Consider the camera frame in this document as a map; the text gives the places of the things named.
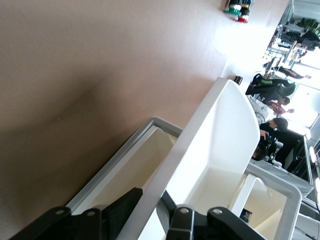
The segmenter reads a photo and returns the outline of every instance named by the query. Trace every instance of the red shirt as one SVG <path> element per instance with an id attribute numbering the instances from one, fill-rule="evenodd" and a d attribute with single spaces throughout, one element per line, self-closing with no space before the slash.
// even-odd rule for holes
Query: red shirt
<path id="1" fill-rule="evenodd" d="M 276 106 L 276 110 L 273 110 L 276 114 L 284 114 L 286 112 L 286 110 L 279 104 L 279 103 L 276 103 L 274 101 L 270 101 L 270 103 L 272 105 L 275 105 Z"/>

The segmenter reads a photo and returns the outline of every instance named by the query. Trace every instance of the white shirt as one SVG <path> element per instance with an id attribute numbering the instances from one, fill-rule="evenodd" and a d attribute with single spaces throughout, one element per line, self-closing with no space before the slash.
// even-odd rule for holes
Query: white shirt
<path id="1" fill-rule="evenodd" d="M 247 95 L 247 98 L 253 108 L 259 125 L 274 119 L 274 111 L 271 108 L 251 95 Z"/>

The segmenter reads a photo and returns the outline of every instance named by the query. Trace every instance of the black bracket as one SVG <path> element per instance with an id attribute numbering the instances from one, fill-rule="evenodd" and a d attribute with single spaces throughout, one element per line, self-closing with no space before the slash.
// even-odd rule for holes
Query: black bracket
<path id="1" fill-rule="evenodd" d="M 225 207 L 213 207 L 207 216 L 189 207 L 174 211 L 166 240 L 266 240 Z"/>
<path id="2" fill-rule="evenodd" d="M 115 240 L 142 194 L 142 189 L 133 188 L 102 211 L 91 208 L 80 215 L 54 207 L 10 240 Z"/>

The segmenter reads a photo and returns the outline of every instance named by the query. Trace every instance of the screw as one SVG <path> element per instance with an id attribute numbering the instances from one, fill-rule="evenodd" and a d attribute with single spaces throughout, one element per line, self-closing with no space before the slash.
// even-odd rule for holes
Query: screw
<path id="1" fill-rule="evenodd" d="M 60 215 L 60 214 L 63 214 L 64 212 L 65 212 L 65 210 L 58 210 L 55 212 L 55 214 Z"/>
<path id="2" fill-rule="evenodd" d="M 222 211 L 220 209 L 213 209 L 212 212 L 215 214 L 215 215 L 220 215 L 222 214 Z"/>
<path id="3" fill-rule="evenodd" d="M 86 215 L 88 216 L 88 217 L 91 217 L 91 216 L 93 216 L 93 215 L 95 215 L 96 213 L 94 212 L 94 211 L 90 211 L 90 212 L 88 212 Z"/>
<path id="4" fill-rule="evenodd" d="M 187 209 L 187 208 L 181 208 L 180 210 L 180 213 L 182 213 L 182 214 L 187 214 L 188 212 L 189 212 L 189 210 Z"/>

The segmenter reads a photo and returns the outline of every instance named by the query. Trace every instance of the ceiling light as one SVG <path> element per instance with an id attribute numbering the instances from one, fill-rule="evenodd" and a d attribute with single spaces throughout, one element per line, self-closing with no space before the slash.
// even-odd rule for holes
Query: ceiling light
<path id="1" fill-rule="evenodd" d="M 320 193 L 320 179 L 318 177 L 315 179 L 315 189 Z"/>
<path id="2" fill-rule="evenodd" d="M 306 139 L 311 139 L 311 133 L 310 133 L 310 130 L 309 129 L 307 129 L 306 131 L 305 131 L 305 137 L 306 137 Z"/>
<path id="3" fill-rule="evenodd" d="M 309 152 L 310 152 L 311 161 L 313 163 L 315 163 L 316 162 L 316 155 L 315 155 L 315 150 L 312 146 L 309 148 Z"/>

